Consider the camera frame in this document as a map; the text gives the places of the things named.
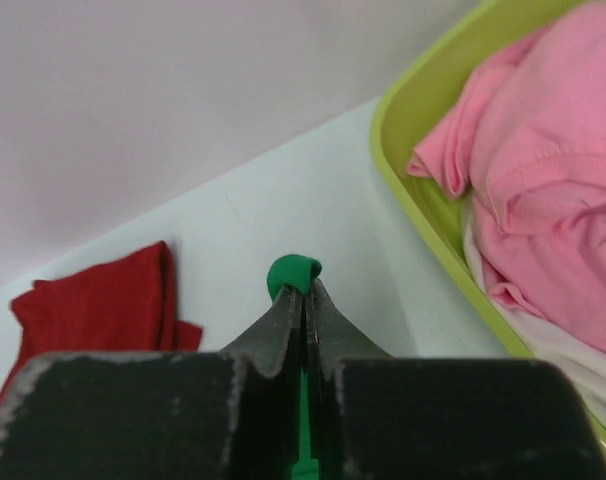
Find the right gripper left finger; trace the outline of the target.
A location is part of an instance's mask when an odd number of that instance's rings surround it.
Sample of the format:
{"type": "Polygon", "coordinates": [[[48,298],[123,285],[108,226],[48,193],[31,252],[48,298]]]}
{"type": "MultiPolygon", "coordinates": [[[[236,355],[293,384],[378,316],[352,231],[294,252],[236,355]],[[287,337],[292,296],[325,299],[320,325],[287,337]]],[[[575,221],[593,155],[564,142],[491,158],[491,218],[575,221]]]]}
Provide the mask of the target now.
{"type": "Polygon", "coordinates": [[[302,295],[222,350],[59,352],[0,407],[0,479],[287,479],[299,457],[302,295]]]}

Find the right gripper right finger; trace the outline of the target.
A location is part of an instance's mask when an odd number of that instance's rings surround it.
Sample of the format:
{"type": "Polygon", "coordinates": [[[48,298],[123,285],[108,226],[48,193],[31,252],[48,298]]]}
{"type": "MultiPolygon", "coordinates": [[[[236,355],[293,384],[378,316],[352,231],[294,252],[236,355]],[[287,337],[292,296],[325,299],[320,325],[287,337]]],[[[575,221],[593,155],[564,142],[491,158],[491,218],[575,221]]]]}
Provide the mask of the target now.
{"type": "Polygon", "coordinates": [[[334,305],[305,302],[312,450],[323,479],[606,479],[583,403],[554,365],[395,358],[334,305]]]}

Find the green t-shirt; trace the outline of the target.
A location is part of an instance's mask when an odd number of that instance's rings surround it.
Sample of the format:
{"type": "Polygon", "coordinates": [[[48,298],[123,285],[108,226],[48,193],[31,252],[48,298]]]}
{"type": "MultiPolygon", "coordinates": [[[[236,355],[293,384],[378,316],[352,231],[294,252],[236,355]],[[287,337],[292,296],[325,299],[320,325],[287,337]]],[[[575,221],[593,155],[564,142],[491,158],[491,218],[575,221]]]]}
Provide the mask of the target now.
{"type": "MultiPolygon", "coordinates": [[[[292,287],[299,293],[311,292],[314,280],[321,274],[321,263],[308,256],[287,254],[276,259],[270,266],[266,278],[269,296],[274,301],[284,286],[292,287]]],[[[318,461],[311,453],[311,433],[307,375],[301,371],[299,399],[299,457],[293,466],[292,479],[314,480],[319,478],[318,461]]]]}

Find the folded red t-shirt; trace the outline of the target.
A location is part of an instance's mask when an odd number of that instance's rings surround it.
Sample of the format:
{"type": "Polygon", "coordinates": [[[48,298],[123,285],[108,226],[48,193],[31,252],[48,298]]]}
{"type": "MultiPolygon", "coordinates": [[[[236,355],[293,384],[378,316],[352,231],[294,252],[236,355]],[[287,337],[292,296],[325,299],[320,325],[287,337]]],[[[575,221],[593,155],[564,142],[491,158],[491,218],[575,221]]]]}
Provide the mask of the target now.
{"type": "Polygon", "coordinates": [[[196,351],[203,328],[178,318],[172,251],[159,241],[54,280],[37,279],[9,307],[21,327],[0,389],[33,358],[52,352],[196,351]]]}

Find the white t-shirt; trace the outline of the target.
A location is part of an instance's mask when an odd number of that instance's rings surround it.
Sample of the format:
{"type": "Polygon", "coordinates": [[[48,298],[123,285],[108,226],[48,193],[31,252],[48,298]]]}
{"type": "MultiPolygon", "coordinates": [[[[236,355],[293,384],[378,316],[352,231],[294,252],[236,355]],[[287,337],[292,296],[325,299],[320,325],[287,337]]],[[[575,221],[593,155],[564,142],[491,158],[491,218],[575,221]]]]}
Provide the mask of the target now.
{"type": "Polygon", "coordinates": [[[606,192],[537,211],[534,231],[503,234],[471,197],[461,213],[465,258],[501,317],[606,428],[606,192]]]}

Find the pink t-shirt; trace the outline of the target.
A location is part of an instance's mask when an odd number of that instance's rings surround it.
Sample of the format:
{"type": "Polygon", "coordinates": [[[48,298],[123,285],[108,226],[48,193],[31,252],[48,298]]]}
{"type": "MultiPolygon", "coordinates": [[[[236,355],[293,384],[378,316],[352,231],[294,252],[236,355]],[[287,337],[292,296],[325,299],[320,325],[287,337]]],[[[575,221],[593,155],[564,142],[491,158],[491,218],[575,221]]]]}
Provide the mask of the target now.
{"type": "Polygon", "coordinates": [[[606,354],[606,1],[484,61],[407,171],[469,195],[491,299],[606,354]]]}

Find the lime green plastic basket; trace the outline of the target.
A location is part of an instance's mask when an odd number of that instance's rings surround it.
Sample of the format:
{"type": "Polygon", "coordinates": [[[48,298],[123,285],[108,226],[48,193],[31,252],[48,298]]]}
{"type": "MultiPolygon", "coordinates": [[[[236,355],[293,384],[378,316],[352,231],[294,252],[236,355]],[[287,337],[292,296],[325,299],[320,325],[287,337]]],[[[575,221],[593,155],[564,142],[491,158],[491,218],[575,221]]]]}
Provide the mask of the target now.
{"type": "MultiPolygon", "coordinates": [[[[376,167],[432,253],[507,350],[536,357],[477,286],[463,245],[461,213],[468,194],[451,197],[407,166],[415,147],[452,109],[484,61],[573,9],[600,1],[483,1],[440,38],[382,97],[372,120],[376,167]]],[[[606,428],[589,411],[606,452],[606,428]]]]}

